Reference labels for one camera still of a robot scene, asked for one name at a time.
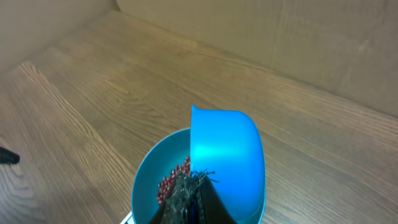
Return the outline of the white digital kitchen scale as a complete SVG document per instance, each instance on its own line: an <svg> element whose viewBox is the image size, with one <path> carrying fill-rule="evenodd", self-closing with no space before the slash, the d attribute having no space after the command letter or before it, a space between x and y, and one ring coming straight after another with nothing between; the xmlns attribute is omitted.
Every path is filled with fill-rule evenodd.
<svg viewBox="0 0 398 224"><path fill-rule="evenodd" d="M135 224L131 211L124 217L120 224Z"/></svg>

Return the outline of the teal blue bowl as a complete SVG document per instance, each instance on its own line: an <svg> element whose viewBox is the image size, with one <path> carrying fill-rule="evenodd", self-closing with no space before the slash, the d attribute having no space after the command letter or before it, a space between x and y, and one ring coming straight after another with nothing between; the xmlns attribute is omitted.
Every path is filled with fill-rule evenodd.
<svg viewBox="0 0 398 224"><path fill-rule="evenodd" d="M189 128L164 137L146 154L132 185L131 209L136 223L150 220L159 207L155 201L158 183L187 156L190 157Z"/></svg>

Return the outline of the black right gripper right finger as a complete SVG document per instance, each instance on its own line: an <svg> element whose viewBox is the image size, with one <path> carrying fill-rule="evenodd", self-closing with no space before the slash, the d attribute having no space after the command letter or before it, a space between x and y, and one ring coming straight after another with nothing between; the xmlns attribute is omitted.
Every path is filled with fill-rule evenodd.
<svg viewBox="0 0 398 224"><path fill-rule="evenodd" d="M209 178L214 172L196 172L198 187L194 196L194 223L237 224L221 201L213 182Z"/></svg>

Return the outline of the blue plastic measuring scoop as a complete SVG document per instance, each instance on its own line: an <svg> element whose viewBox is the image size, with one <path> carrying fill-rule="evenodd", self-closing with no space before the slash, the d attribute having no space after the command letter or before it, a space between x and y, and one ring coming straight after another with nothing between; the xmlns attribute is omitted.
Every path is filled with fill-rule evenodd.
<svg viewBox="0 0 398 224"><path fill-rule="evenodd" d="M211 172L221 202L237 222L261 221L266 168L259 131L248 115L192 106L190 168Z"/></svg>

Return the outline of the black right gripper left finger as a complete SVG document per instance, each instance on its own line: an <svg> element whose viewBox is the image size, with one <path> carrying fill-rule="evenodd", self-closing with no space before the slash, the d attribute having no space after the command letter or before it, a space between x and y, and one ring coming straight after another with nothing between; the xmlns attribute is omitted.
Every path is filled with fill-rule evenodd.
<svg viewBox="0 0 398 224"><path fill-rule="evenodd" d="M165 200L152 216L149 224L196 223L196 177L177 173Z"/></svg>

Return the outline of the red beans in bowl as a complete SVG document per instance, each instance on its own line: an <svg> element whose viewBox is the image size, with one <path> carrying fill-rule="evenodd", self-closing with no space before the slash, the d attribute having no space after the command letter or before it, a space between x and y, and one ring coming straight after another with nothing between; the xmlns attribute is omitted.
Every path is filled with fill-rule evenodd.
<svg viewBox="0 0 398 224"><path fill-rule="evenodd" d="M182 164L177 164L169 175L162 178L158 183L158 189L156 193L156 201L160 205L166 198L167 193L170 191L172 184L175 182L177 175L182 173L188 176L190 174L190 157L187 156Z"/></svg>

